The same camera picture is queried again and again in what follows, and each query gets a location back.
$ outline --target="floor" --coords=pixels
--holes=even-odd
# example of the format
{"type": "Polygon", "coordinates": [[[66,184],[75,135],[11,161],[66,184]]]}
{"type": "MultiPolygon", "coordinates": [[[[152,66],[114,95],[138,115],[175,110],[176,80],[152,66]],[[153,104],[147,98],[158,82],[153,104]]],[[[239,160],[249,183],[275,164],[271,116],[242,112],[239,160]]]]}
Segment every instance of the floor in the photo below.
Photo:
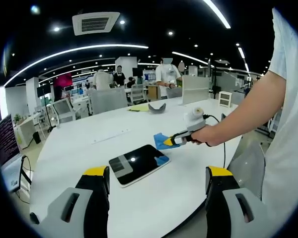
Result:
{"type": "MultiPolygon", "coordinates": [[[[31,170],[33,171],[31,172],[31,176],[33,176],[33,173],[35,173],[36,162],[45,143],[45,140],[42,139],[43,137],[41,134],[40,134],[40,138],[42,140],[41,143],[36,144],[34,141],[32,141],[28,148],[22,150],[22,154],[27,155],[29,157],[31,170]]],[[[234,158],[242,154],[245,148],[247,148],[247,146],[252,141],[258,141],[259,143],[262,143],[262,149],[264,152],[266,152],[272,139],[257,131],[251,131],[247,133],[243,135],[241,142],[234,155],[234,158]]],[[[27,169],[30,169],[30,166],[27,160],[24,161],[24,167],[27,169]]],[[[22,217],[26,221],[29,221],[29,205],[25,203],[25,202],[28,202],[29,200],[27,199],[25,194],[20,192],[20,198],[25,202],[20,201],[20,199],[16,196],[15,193],[11,195],[11,198],[15,203],[16,208],[20,211],[20,214],[22,215],[22,217]]],[[[166,237],[167,238],[186,238],[186,237],[201,238],[201,237],[206,237],[206,234],[207,234],[206,212],[204,209],[202,209],[181,229],[166,237]]]]}

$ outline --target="white pillar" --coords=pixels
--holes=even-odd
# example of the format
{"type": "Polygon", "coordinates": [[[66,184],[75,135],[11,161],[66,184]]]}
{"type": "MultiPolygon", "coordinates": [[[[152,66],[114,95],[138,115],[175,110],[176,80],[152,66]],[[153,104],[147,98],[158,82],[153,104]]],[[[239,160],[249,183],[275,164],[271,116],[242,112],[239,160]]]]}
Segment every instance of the white pillar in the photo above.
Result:
{"type": "Polygon", "coordinates": [[[137,57],[119,57],[115,60],[115,70],[117,72],[117,66],[121,65],[122,72],[126,77],[126,82],[128,78],[133,76],[133,68],[137,68],[137,57]]]}
{"type": "Polygon", "coordinates": [[[39,78],[33,77],[26,81],[26,98],[29,107],[29,113],[32,115],[35,108],[41,105],[40,98],[38,98],[37,88],[39,87],[39,78]]]}
{"type": "Polygon", "coordinates": [[[198,67],[194,65],[189,66],[189,75],[190,76],[198,76],[198,67]]]}

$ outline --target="blue cloth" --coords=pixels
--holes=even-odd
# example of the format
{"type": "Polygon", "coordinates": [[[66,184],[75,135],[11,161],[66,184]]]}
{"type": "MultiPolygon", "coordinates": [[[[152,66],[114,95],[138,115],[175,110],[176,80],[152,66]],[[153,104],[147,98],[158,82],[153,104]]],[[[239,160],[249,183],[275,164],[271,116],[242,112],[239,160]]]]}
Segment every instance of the blue cloth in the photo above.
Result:
{"type": "Polygon", "coordinates": [[[155,147],[157,150],[165,150],[165,149],[172,149],[172,148],[177,148],[180,147],[180,145],[172,145],[168,146],[164,144],[164,141],[168,139],[168,136],[162,135],[162,133],[156,134],[153,136],[154,142],[155,142],[155,147]]]}
{"type": "Polygon", "coordinates": [[[161,166],[169,161],[169,158],[166,157],[165,155],[160,157],[155,157],[154,159],[156,160],[158,166],[161,166]]]}

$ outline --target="black ceiling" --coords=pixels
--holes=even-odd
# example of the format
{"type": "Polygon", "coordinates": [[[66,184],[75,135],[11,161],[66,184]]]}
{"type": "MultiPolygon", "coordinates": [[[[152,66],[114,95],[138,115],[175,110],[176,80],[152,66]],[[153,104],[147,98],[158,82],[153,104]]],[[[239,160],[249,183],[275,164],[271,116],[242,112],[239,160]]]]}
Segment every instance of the black ceiling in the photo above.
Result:
{"type": "MultiPolygon", "coordinates": [[[[218,17],[202,0],[150,0],[150,1],[33,1],[19,4],[18,21],[11,32],[6,47],[7,77],[30,63],[63,50],[97,44],[135,44],[149,49],[102,48],[72,52],[48,59],[26,70],[9,86],[24,82],[44,72],[74,62],[103,58],[117,58],[131,53],[141,62],[159,62],[163,53],[180,52],[205,60],[213,53],[213,59],[230,62],[232,68],[245,70],[237,50],[240,43],[250,71],[262,73],[269,65],[273,53],[274,31],[272,6],[257,0],[213,0],[226,17],[231,29],[226,29],[218,17]],[[40,15],[31,15],[31,5],[40,7],[40,15]],[[79,13],[117,11],[120,17],[110,33],[75,36],[72,16],[79,13]],[[126,23],[119,24],[120,19],[126,23]],[[61,27],[53,32],[55,25],[61,27]]],[[[174,63],[200,63],[174,56],[174,63]]],[[[103,63],[114,63],[114,59],[103,63]]],[[[86,67],[94,62],[77,65],[86,67]]],[[[66,72],[65,67],[57,73],[66,72]]]]}

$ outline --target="air conditioning vent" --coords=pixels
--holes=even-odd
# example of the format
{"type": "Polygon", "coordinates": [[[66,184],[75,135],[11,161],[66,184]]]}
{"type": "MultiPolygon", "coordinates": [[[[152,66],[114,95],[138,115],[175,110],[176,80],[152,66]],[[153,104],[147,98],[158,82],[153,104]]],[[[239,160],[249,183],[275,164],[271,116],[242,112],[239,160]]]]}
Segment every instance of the air conditioning vent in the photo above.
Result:
{"type": "Polygon", "coordinates": [[[72,17],[76,36],[110,32],[117,21],[119,12],[94,12],[72,17]]]}

